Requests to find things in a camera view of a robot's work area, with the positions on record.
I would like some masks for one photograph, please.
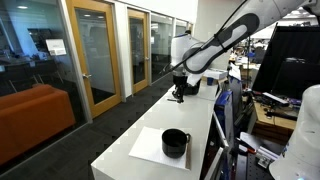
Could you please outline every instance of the wooden door frame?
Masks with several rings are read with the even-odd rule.
[[[129,44],[130,44],[130,69],[131,69],[131,87],[132,87],[132,94],[137,93],[138,91],[142,90],[143,88],[147,87],[149,85],[149,31],[148,31],[148,13],[132,8],[127,8],[128,11],[128,33],[129,33]],[[143,48],[144,48],[144,76],[145,79],[134,84],[134,78],[133,78],[133,64],[132,64],[132,48],[131,48],[131,32],[130,32],[130,17],[138,18],[143,20],[143,31],[144,31],[144,39],[143,39]]]
[[[97,117],[101,113],[107,111],[111,107],[115,106],[116,104],[121,102],[121,90],[120,90],[120,78],[119,78],[119,65],[117,59],[117,51],[115,49],[116,42],[115,42],[115,33],[114,33],[114,26],[113,23],[113,14],[112,14],[112,5],[104,3],[104,2],[97,2],[92,0],[67,0],[67,9],[70,18],[70,23],[72,27],[72,32],[74,35],[74,41],[76,44],[77,54],[78,54],[78,61],[81,68],[81,73],[88,73],[86,63],[85,63],[85,56],[83,54],[83,47],[82,42],[80,39],[80,31],[77,27],[77,17],[75,8],[79,9],[87,9],[87,10],[94,10],[105,13],[105,21],[106,21],[106,33],[108,35],[108,42],[109,42],[109,51],[111,57],[111,66],[113,71],[113,80],[114,80],[114,88],[115,88],[115,95],[102,101],[97,104],[94,104],[93,95],[91,91],[91,86],[89,79],[83,79],[84,86],[86,89],[86,95],[89,102],[89,107],[91,110],[92,118]]]

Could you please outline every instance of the black mug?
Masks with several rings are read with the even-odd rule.
[[[164,154],[170,158],[181,157],[186,150],[186,145],[190,141],[190,138],[190,134],[185,134],[179,129],[164,131],[162,134],[162,150]]]

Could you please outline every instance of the door handle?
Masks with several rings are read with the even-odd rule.
[[[89,79],[91,76],[91,74],[82,74],[83,79]]]

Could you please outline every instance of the glass door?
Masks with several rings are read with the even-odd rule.
[[[168,73],[171,62],[173,19],[160,14],[151,14],[151,69],[152,82]]]
[[[128,9],[133,93],[148,86],[147,14]]]
[[[91,0],[67,3],[87,98],[97,117],[121,101],[112,9]]]

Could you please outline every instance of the computer monitor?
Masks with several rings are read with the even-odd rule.
[[[28,28],[29,34],[40,52],[48,52],[46,39],[52,38],[50,29]]]
[[[320,84],[320,65],[282,62],[271,93],[302,99],[310,86]]]
[[[319,64],[320,27],[277,26],[252,86],[253,91],[270,93],[286,58]]]
[[[258,47],[255,49],[254,53],[255,53],[255,56],[254,56],[253,62],[256,64],[261,64],[266,51],[263,49],[263,47]]]

